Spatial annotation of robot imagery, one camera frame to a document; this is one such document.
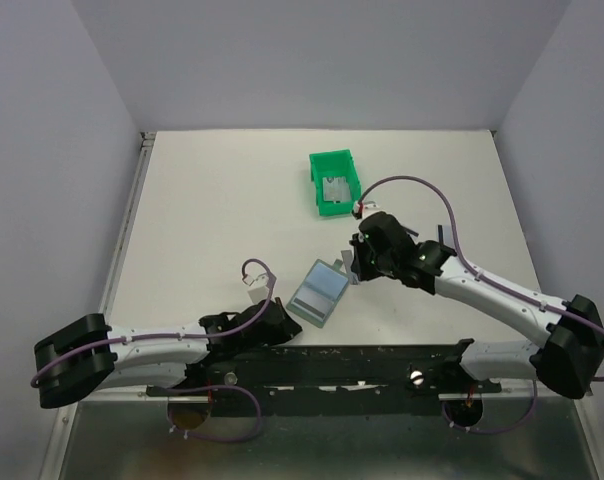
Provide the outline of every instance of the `bolt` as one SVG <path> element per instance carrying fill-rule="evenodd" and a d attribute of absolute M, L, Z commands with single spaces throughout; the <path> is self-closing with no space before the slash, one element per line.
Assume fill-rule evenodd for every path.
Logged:
<path fill-rule="evenodd" d="M 225 385 L 236 385 L 238 383 L 238 376 L 233 373 L 233 372 L 229 372 L 226 375 L 224 375 L 224 384 Z"/>
<path fill-rule="evenodd" d="M 411 380 L 411 383 L 413 385 L 419 387 L 424 383 L 424 375 L 422 375 L 422 372 L 420 372 L 419 370 L 413 370 L 409 375 L 409 380 Z"/>

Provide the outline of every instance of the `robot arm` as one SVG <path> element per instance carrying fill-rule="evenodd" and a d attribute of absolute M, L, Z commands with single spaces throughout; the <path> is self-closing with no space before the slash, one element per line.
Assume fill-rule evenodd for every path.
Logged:
<path fill-rule="evenodd" d="M 601 327 L 593 302 L 576 296 L 567 304 L 560 298 L 525 289 L 485 272 L 475 264 L 471 264 L 474 271 L 470 271 L 455 250 L 432 240 L 416 244 L 394 216 L 377 206 L 365 209 L 362 217 L 359 233 L 351 240 L 354 247 L 351 269 L 359 280 L 385 276 L 409 288 L 457 300 L 528 339 L 492 344 L 474 342 L 460 362 L 472 378 L 537 378 L 569 398 L 582 398 L 588 391 L 604 359 L 604 336 L 562 313 L 576 313 Z M 522 300 L 527 297 L 536 298 L 540 307 Z"/>
<path fill-rule="evenodd" d="M 441 394 L 464 394 L 474 384 L 484 392 L 499 391 L 499 385 L 487 382 L 493 378 L 537 378 L 565 397 L 584 396 L 604 358 L 604 336 L 572 317 L 601 327 L 593 302 L 576 296 L 565 303 L 524 289 L 465 263 L 439 242 L 416 244 L 392 215 L 365 213 L 350 242 L 351 271 L 360 281 L 385 276 L 460 301 L 527 340 L 278 348 L 301 327 L 280 302 L 270 301 L 270 295 L 240 314 L 211 315 L 169 329 L 112 327 L 95 314 L 35 346 L 39 371 L 32 385 L 40 391 L 41 406 L 67 405 L 114 386 L 151 385 L 159 388 L 150 389 L 150 394 L 167 396 L 176 390 L 226 384 L 251 389 L 266 414 L 379 410 L 422 415 L 439 413 Z M 511 293 L 491 283 L 506 286 Z M 539 308 L 520 298 L 531 296 L 538 299 Z M 221 392 L 216 394 L 218 401 L 225 406 L 216 414 L 244 412 Z"/>

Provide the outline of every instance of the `white table surface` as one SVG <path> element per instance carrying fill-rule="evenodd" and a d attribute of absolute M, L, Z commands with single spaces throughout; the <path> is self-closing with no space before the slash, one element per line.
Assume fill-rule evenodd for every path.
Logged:
<path fill-rule="evenodd" d="M 309 154 L 348 148 L 363 190 L 394 174 L 423 177 L 451 200 L 468 258 L 529 288 L 537 279 L 489 132 L 209 130 L 159 132 L 110 322 L 181 325 L 250 305 L 240 265 L 263 259 L 287 302 L 313 262 L 348 249 L 357 222 L 321 218 Z M 425 187 L 395 182 L 371 199 L 420 239 L 447 223 Z M 250 273 L 259 273 L 254 267 Z M 389 279 L 349 286 L 323 329 L 298 319 L 294 344 L 455 343 L 520 339 L 469 307 Z"/>

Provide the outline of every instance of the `white wall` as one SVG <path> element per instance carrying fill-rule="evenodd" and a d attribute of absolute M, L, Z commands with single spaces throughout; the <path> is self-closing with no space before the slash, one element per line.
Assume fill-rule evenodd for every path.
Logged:
<path fill-rule="evenodd" d="M 33 345 L 97 309 L 138 139 L 68 0 L 0 2 L 0 479 L 37 478 Z"/>
<path fill-rule="evenodd" d="M 134 119 L 495 128 L 568 0 L 73 0 Z"/>
<path fill-rule="evenodd" d="M 604 321 L 604 0 L 571 3 L 496 138 L 542 287 Z"/>

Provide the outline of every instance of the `black metal base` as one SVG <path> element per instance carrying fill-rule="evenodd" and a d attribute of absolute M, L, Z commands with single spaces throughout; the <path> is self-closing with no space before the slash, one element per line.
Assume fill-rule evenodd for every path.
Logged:
<path fill-rule="evenodd" d="M 195 365 L 176 388 L 219 385 L 232 378 L 257 397 L 266 416 L 439 415 L 438 395 L 466 394 L 476 383 L 459 365 L 469 343 L 255 349 L 205 368 Z M 481 385 L 484 393 L 501 390 L 499 384 Z M 167 396 L 161 388 L 149 388 L 147 394 Z M 254 413 L 253 404 L 237 392 L 213 392 L 212 402 L 212 416 Z"/>

